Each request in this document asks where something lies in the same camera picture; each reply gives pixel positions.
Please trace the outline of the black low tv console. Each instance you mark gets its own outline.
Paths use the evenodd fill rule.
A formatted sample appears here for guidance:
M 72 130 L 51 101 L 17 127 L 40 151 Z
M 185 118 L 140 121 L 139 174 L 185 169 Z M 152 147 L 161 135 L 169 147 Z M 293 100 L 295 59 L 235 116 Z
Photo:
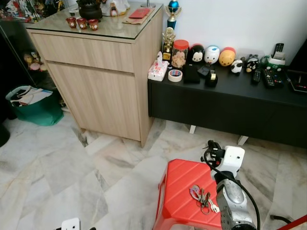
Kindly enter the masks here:
M 307 147 L 307 99 L 288 88 L 252 85 L 246 73 L 215 70 L 203 82 L 148 81 L 149 116 L 295 147 Z

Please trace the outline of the red plastic stool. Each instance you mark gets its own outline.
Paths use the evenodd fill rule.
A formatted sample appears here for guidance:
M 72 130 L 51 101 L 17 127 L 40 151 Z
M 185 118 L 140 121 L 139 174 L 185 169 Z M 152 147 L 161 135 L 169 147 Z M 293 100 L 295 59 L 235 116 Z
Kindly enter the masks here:
M 221 215 L 202 213 L 200 203 L 190 195 L 194 185 L 211 193 L 217 204 L 216 182 L 209 166 L 201 162 L 182 159 L 171 160 L 159 185 L 158 211 L 152 230 L 170 230 L 175 224 L 183 224 L 204 230 L 222 230 Z

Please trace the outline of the black tape dispenser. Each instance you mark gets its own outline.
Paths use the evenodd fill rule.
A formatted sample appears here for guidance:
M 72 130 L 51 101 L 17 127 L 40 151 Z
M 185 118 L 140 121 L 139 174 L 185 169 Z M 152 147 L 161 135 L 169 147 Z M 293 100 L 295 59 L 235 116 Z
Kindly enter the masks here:
M 205 77 L 205 86 L 216 87 L 218 78 L 214 69 L 209 70 Z

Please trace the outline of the black wallet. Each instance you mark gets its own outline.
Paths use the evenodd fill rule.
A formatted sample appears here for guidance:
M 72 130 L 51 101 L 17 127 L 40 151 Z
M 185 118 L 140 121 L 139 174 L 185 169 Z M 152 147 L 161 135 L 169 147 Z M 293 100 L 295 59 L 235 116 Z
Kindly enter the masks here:
M 183 66 L 183 81 L 185 84 L 198 84 L 201 81 L 199 76 L 199 66 L 194 64 L 186 64 Z

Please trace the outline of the black remote control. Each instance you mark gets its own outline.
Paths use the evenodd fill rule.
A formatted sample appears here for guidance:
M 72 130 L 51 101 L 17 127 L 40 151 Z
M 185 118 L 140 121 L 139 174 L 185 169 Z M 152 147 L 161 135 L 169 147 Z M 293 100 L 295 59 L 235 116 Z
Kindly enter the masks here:
M 262 69 L 261 70 L 263 76 L 263 84 L 265 88 L 282 88 L 283 87 L 283 79 L 282 73 L 275 70 L 270 69 Z

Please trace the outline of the orange and red round plush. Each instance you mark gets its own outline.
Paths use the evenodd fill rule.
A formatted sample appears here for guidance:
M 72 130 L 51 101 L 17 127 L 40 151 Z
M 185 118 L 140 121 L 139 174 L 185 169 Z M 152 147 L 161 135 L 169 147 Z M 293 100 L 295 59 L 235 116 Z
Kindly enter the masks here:
M 219 55 L 218 62 L 221 66 L 230 66 L 236 57 L 236 50 L 232 47 L 225 47 Z

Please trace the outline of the floral tissue pack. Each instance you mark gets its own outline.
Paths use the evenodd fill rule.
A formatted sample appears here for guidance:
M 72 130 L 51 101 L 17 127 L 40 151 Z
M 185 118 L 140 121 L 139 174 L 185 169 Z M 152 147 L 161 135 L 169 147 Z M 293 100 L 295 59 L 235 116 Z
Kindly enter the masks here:
M 154 81 L 163 81 L 166 75 L 169 62 L 163 59 L 163 53 L 158 52 L 156 60 L 148 71 L 148 79 Z

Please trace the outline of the black round mouse plush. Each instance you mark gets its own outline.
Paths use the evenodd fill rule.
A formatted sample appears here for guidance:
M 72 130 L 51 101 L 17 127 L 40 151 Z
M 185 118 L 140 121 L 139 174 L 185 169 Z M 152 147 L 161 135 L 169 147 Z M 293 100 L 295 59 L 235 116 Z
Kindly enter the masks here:
M 193 46 L 191 46 L 187 54 L 188 63 L 190 64 L 202 63 L 204 53 L 205 53 L 205 48 L 204 46 L 202 46 L 202 44 L 193 44 Z

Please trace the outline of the black flat tablet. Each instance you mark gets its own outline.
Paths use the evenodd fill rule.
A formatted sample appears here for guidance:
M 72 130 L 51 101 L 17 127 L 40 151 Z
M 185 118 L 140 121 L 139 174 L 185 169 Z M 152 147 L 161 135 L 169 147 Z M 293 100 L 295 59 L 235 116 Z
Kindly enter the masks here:
M 296 93 L 307 94 L 307 85 L 303 78 L 307 79 L 307 73 L 296 70 L 287 70 L 286 77 L 288 80 L 289 90 Z

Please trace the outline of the light wooden cabinet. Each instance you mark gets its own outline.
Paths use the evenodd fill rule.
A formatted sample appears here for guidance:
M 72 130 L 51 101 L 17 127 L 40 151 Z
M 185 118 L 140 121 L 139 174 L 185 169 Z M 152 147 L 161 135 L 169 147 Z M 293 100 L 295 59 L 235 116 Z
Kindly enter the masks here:
M 70 28 L 63 10 L 26 27 L 79 128 L 145 145 L 148 71 L 162 46 L 163 13 L 157 4 L 141 24 L 127 24 L 129 14 L 104 17 L 93 31 Z

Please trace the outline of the blue and gold trophy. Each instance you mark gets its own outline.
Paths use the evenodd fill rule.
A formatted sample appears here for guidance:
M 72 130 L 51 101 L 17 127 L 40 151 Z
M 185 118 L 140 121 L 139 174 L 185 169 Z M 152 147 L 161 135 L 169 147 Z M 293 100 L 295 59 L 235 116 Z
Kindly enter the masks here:
M 171 0 L 164 8 L 167 14 L 167 27 L 175 29 L 177 17 L 180 15 L 182 9 L 177 0 Z

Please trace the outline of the red envelope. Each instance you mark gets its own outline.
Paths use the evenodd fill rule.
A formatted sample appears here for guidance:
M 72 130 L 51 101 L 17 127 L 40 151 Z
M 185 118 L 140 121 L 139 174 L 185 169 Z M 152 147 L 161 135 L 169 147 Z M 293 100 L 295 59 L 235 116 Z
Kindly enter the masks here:
M 149 12 L 151 11 L 151 9 L 149 7 L 140 7 L 138 9 L 136 9 L 136 11 L 134 11 L 129 18 L 131 19 L 142 19 L 147 17 L 147 15 L 149 15 Z

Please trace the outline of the black incense pot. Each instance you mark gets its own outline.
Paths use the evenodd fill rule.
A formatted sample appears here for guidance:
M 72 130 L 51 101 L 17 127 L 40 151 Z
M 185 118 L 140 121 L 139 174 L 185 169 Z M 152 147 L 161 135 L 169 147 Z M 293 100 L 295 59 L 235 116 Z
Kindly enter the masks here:
M 100 0 L 77 0 L 79 15 L 86 20 L 100 20 L 102 15 Z

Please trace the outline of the glass display cabinet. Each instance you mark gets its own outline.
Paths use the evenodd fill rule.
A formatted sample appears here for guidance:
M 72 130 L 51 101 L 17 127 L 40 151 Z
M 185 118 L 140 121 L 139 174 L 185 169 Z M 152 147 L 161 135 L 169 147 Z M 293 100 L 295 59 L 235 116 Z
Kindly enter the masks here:
M 18 80 L 19 85 L 57 90 L 26 27 L 50 17 L 64 7 L 63 0 L 0 0 L 0 35 L 24 74 Z

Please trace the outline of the black cordless phone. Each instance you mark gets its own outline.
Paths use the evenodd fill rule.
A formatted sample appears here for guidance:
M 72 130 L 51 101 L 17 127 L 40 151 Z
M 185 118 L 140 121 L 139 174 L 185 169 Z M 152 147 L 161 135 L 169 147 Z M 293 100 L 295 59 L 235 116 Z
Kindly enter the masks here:
M 285 53 L 283 52 L 283 48 L 284 48 L 283 43 L 275 44 L 274 53 L 272 57 L 274 57 L 274 59 L 284 59 Z

